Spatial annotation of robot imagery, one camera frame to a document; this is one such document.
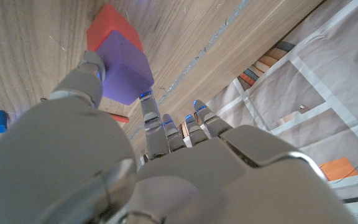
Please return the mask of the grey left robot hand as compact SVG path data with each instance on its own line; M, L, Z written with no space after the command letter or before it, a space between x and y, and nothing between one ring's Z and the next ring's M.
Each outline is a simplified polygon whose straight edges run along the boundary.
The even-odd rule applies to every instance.
M0 223L355 223L314 161L203 110L212 138L170 152L158 119L139 166L98 109L101 57L82 61L0 138Z

